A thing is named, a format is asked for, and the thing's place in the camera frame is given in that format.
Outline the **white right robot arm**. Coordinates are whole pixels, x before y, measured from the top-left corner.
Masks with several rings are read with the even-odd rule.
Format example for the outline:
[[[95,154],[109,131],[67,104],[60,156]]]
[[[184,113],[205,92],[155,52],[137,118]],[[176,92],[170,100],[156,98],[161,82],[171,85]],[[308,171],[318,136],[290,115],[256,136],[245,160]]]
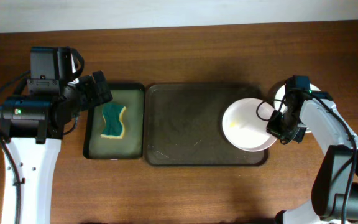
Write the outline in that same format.
[[[301,142],[308,128],[324,154],[311,199],[282,210],[275,223],[358,223],[358,135],[326,92],[293,88],[283,96],[286,112],[273,112],[267,132],[282,144]]]

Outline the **black water tray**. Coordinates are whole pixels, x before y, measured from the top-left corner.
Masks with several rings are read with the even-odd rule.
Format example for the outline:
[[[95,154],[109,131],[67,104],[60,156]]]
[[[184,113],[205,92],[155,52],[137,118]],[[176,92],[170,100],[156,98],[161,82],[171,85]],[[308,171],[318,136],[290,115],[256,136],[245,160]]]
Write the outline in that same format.
[[[101,136],[106,122],[103,109],[107,104],[88,111],[83,155],[87,159],[138,159],[142,157],[145,88],[141,83],[110,83],[111,104],[126,108],[121,123],[122,138]]]

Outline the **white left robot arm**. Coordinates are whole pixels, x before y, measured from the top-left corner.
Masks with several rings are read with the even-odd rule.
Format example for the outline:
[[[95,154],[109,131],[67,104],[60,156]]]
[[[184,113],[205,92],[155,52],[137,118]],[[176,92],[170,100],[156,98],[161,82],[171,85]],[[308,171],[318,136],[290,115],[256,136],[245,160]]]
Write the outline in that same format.
[[[49,223],[55,164],[65,125],[112,100],[104,73],[64,83],[22,79],[0,107],[5,182],[2,223]]]

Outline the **green yellow sponge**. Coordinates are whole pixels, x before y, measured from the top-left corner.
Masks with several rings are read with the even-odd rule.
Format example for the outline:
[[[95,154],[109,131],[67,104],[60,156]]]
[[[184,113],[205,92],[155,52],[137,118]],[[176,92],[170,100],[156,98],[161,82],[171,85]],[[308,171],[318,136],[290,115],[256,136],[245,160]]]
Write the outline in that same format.
[[[102,110],[102,116],[105,127],[101,133],[102,138],[122,139],[125,135],[125,126],[123,116],[126,107],[115,103],[105,104]]]

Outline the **brown serving tray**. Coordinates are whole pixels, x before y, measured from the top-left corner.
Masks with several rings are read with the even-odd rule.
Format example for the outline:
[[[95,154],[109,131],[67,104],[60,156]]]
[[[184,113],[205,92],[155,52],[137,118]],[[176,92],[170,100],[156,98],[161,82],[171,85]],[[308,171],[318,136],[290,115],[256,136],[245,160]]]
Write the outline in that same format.
[[[241,83],[164,83],[145,93],[143,155],[152,166],[261,166],[268,150],[247,152],[222,131],[225,110],[243,98],[262,98]]]

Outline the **grey white plate bottom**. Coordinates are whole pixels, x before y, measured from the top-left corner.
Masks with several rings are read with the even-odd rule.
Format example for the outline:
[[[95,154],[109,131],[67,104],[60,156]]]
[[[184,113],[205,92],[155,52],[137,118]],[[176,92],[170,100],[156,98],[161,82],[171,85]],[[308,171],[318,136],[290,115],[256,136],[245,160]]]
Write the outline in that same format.
[[[311,89],[312,91],[321,91],[317,86],[315,86],[315,85],[313,85],[313,84],[310,84],[310,89]],[[284,94],[285,94],[285,85],[282,85],[282,86],[276,91],[276,93],[275,93],[274,99],[275,99],[275,100],[278,100],[278,101],[275,101],[274,104],[273,104],[275,110],[278,110],[278,109],[280,108],[281,101],[282,101],[282,99],[283,99],[283,97],[284,97]],[[283,104],[282,107],[281,107],[280,112],[284,113],[284,112],[286,112],[286,110],[287,110],[287,106],[285,106],[285,105]],[[311,133],[309,127],[306,128],[305,133]]]

